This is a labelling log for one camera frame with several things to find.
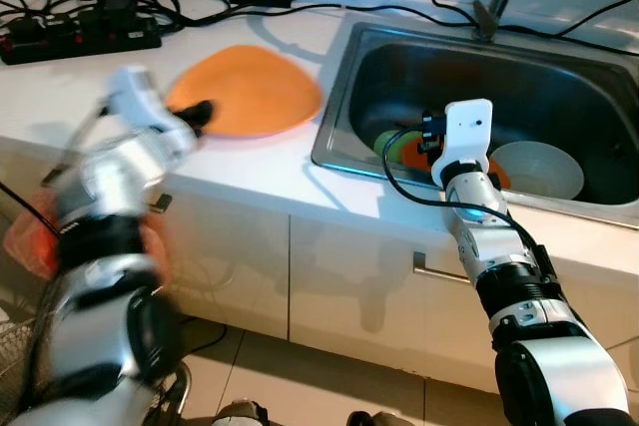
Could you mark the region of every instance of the orange plate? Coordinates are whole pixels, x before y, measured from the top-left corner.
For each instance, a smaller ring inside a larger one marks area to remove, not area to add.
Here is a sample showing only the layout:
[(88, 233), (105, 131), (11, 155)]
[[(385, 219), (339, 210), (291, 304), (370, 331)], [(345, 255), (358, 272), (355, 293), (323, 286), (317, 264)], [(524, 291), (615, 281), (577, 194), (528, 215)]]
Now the orange plate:
[(179, 112), (204, 100), (215, 105), (208, 134), (272, 135), (303, 124), (321, 111), (321, 90), (302, 69), (262, 47), (238, 45), (189, 70), (167, 103)]
[[(406, 146), (401, 151), (401, 162), (410, 169), (422, 170), (424, 172), (430, 173), (432, 165), (428, 163), (428, 155), (421, 155), (417, 150), (417, 146), (420, 142), (420, 139), (416, 139), (409, 144), (406, 144)], [(506, 171), (493, 159), (490, 159), (489, 163), (490, 168), (488, 172), (490, 174), (497, 174), (497, 176), (499, 177), (499, 182), (501, 183), (501, 187), (504, 190), (508, 190), (511, 187), (511, 183), (510, 178), (506, 174)]]

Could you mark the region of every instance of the floor tile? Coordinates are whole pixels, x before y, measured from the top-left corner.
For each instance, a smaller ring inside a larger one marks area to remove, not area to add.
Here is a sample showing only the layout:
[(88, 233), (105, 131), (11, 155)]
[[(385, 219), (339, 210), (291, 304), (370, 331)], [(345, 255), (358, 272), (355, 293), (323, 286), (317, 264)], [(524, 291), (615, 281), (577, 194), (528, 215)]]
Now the floor tile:
[(426, 380), (426, 426), (508, 426), (496, 394)]
[[(223, 332), (222, 325), (201, 319), (184, 326), (189, 350), (211, 343)], [(242, 330), (230, 327), (218, 344), (187, 356), (185, 362), (191, 369), (193, 383), (183, 415), (185, 419), (210, 418), (218, 412), (243, 334)]]
[(355, 410), (423, 425), (422, 378), (247, 332), (224, 404), (250, 398), (285, 426), (344, 426)]

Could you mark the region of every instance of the white countertop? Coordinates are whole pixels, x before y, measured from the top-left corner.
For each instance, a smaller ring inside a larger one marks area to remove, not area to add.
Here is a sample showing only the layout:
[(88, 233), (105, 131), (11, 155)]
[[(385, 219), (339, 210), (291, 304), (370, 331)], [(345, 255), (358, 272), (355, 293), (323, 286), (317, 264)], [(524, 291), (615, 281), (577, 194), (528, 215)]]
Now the white countertop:
[[(198, 0), (191, 14), (204, 15), (211, 9), (211, 4), (203, 5)], [(335, 10), (305, 11), (275, 18), (239, 17), (209, 28), (185, 30), (166, 38), (161, 49), (13, 67), (0, 65), (0, 138), (63, 148), (83, 118), (106, 94), (107, 78), (126, 64), (148, 66), (159, 87), (167, 91), (189, 67), (224, 48), (261, 45), (280, 52), (315, 77), (327, 99), (350, 27), (356, 21), (391, 22), (433, 33), (462, 34), (393, 18)], [(636, 75), (636, 62), (620, 60), (619, 56), (572, 45), (549, 46), (534, 39), (500, 36), (499, 41), (504, 44), (621, 61), (634, 69)], [(354, 226), (369, 224), (387, 230), (388, 234), (398, 235), (403, 228), (424, 234), (446, 231), (441, 210), (405, 200), (385, 181), (314, 165), (311, 150), (320, 122), (321, 116), (267, 138), (205, 138), (201, 148), (168, 182), (222, 200)], [(88, 145), (121, 131), (115, 119), (105, 119)], [(415, 190), (425, 197), (436, 195), (428, 189)], [(584, 267), (590, 272), (616, 270), (639, 276), (639, 232), (519, 206), (512, 206), (511, 212), (538, 242), (547, 245), (555, 258), (577, 267), (589, 265)]]

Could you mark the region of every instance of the sink basin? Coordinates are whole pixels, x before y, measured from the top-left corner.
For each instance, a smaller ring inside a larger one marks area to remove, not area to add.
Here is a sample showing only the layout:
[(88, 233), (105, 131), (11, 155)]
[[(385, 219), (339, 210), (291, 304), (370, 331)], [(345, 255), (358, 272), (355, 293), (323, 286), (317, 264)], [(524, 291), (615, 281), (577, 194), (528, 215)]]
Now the sink basin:
[[(515, 204), (639, 227), (637, 86), (617, 65), (357, 24), (313, 150), (318, 165), (383, 177), (383, 132), (442, 115), (450, 102), (492, 101), (489, 154), (518, 141), (553, 145), (581, 166), (572, 201), (506, 192)], [(396, 165), (405, 182), (429, 174)]]

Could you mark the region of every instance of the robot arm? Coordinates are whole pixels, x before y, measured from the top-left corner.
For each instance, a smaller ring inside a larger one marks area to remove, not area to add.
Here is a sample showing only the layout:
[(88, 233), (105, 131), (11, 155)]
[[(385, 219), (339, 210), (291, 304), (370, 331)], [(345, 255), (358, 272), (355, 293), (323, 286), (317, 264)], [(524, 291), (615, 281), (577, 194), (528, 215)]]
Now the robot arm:
[[(52, 383), (46, 403), (28, 405), (37, 407), (13, 426), (139, 426), (155, 387), (182, 359), (174, 308), (140, 222), (150, 188), (195, 148), (198, 127), (166, 110), (143, 68), (118, 72), (110, 92), (109, 114), (136, 130), (54, 184), (61, 286), (46, 348)], [(197, 108), (200, 128), (212, 106)]]
[[(445, 131), (435, 132), (445, 134), (445, 145), (432, 174), (448, 202), (507, 213), (486, 174), (491, 113), (487, 100), (446, 108)], [(511, 224), (481, 211), (455, 209), (453, 234), (490, 318), (497, 384), (510, 423), (635, 425), (623, 376), (569, 306), (545, 248), (524, 244)]]

